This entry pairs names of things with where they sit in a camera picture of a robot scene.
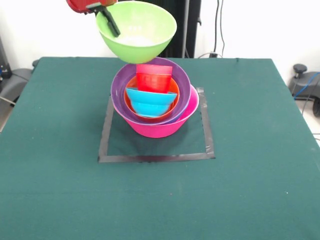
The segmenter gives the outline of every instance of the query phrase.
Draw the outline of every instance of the black tape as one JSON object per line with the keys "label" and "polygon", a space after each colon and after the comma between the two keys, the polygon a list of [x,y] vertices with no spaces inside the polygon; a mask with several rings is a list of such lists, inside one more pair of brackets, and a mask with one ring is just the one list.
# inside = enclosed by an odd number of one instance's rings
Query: black tape
{"label": "black tape", "polygon": [[179,155],[163,155],[163,156],[131,156],[131,155],[117,155],[108,156],[109,137],[112,126],[112,119],[114,116],[114,106],[111,97],[109,98],[106,117],[104,120],[102,137],[99,148],[99,163],[142,163],[142,162],[179,162],[179,161],[194,161],[204,159],[214,159],[214,139],[210,127],[210,120],[208,115],[208,104],[203,87],[196,88],[199,94],[199,106],[202,118],[202,126],[204,131],[205,152],[179,154]]}

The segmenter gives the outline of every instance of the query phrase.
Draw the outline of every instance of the red cup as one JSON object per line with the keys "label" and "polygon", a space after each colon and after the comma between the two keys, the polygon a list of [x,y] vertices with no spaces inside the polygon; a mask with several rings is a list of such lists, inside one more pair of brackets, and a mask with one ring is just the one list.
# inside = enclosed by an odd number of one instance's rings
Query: red cup
{"label": "red cup", "polygon": [[172,76],[172,66],[137,64],[136,77],[139,91],[167,94]]}

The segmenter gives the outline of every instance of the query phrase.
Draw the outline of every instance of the power outlet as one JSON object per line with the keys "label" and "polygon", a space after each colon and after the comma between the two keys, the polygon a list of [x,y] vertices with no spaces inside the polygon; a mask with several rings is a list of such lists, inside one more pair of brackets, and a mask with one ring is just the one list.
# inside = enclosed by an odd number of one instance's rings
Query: power outlet
{"label": "power outlet", "polygon": [[209,58],[217,58],[218,54],[216,53],[210,53]]}

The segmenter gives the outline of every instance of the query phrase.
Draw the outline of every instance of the purple bowl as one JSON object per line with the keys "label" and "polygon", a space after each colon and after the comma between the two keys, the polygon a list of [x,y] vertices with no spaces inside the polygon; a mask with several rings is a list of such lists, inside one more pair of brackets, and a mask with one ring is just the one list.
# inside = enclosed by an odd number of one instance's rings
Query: purple bowl
{"label": "purple bowl", "polygon": [[172,111],[172,114],[169,118],[159,121],[157,123],[146,123],[140,120],[136,115],[134,115],[130,109],[126,106],[124,91],[127,83],[136,75],[136,65],[135,64],[126,64],[122,67],[118,73],[115,75],[112,85],[111,85],[111,98],[113,106],[118,113],[128,120],[140,124],[140,125],[162,125],[174,123],[186,110],[190,95],[191,87],[190,80],[186,72],[175,62],[170,61],[165,58],[156,57],[153,60],[147,62],[146,64],[154,65],[165,65],[172,66],[172,78],[175,80],[179,87],[180,98],[175,108]]}

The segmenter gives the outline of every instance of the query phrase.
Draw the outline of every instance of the white wall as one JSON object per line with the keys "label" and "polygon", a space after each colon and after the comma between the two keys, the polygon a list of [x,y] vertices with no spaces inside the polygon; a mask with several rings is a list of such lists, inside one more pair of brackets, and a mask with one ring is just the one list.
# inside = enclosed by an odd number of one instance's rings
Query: white wall
{"label": "white wall", "polygon": [[[196,56],[214,49],[216,0],[202,0]],[[320,1],[224,0],[225,58],[272,58],[287,82],[296,63],[320,71]],[[219,41],[217,52],[221,52]]]}
{"label": "white wall", "polygon": [[[216,4],[202,0],[196,56],[214,48]],[[224,0],[224,57],[272,58],[285,81],[298,62],[320,71],[319,13],[316,0]],[[73,12],[65,0],[0,0],[0,34],[13,69],[42,56],[114,56],[94,15]]]}

